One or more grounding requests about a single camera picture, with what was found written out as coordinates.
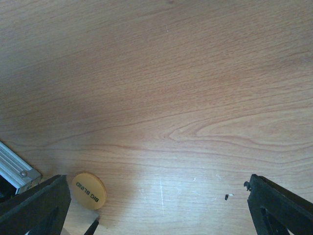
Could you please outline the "orange round dealer button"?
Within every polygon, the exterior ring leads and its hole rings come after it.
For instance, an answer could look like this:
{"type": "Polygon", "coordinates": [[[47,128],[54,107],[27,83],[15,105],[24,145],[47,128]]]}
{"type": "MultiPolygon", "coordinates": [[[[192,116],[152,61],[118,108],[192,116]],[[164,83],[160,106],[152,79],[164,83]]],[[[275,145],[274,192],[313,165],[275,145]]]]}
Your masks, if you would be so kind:
{"type": "Polygon", "coordinates": [[[87,172],[73,178],[71,189],[77,202],[89,210],[102,208],[107,199],[107,191],[102,181],[87,172]]]}

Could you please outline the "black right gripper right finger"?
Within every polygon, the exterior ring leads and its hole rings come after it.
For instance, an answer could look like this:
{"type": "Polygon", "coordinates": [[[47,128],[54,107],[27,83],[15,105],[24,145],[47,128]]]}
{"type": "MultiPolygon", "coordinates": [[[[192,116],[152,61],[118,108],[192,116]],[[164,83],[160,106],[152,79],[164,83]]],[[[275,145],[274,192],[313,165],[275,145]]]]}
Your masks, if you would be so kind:
{"type": "Polygon", "coordinates": [[[264,176],[252,174],[244,186],[259,235],[311,235],[313,204],[264,176]]]}

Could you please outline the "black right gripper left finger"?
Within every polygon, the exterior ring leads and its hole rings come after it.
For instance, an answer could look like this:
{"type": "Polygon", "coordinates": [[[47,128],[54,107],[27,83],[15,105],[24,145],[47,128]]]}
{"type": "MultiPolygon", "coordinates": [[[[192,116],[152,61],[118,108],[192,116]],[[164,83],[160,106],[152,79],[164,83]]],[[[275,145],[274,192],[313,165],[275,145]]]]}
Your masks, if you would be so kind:
{"type": "Polygon", "coordinates": [[[59,235],[70,202],[67,176],[53,176],[0,204],[0,233],[59,235]]]}

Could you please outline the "aluminium poker case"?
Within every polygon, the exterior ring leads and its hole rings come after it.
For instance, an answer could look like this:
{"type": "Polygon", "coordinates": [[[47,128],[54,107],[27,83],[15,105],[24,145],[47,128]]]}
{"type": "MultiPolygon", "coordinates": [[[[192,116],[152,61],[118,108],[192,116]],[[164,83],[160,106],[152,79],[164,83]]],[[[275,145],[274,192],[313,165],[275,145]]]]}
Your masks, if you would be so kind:
{"type": "Polygon", "coordinates": [[[0,143],[0,176],[10,186],[9,195],[18,195],[38,185],[42,175],[4,143],[0,143]]]}

